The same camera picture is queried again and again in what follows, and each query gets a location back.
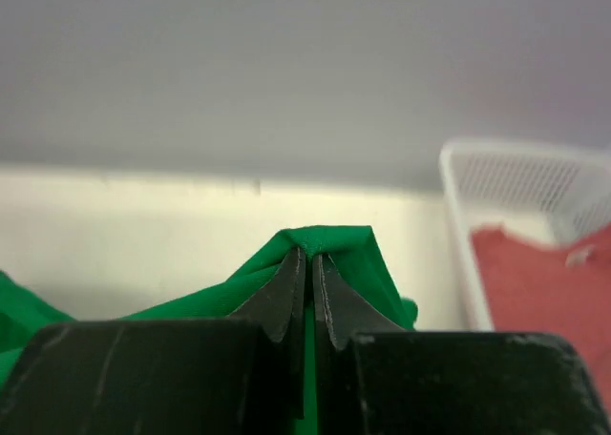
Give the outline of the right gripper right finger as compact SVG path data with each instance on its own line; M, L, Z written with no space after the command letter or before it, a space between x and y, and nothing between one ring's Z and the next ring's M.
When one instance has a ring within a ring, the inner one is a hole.
M606 434L610 421L564 339L414 332L312 261L322 434Z

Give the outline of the green t shirt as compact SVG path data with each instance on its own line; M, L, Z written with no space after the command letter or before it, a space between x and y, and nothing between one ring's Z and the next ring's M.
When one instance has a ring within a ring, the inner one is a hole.
M353 346L411 328L368 227L281 232L227 282L75 321L1 279L5 434L356 434Z

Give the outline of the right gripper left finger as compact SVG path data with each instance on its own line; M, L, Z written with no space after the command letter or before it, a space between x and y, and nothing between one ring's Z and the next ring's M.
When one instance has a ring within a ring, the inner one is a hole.
M224 317L44 328L1 393L5 434L288 434L304 415L306 255Z

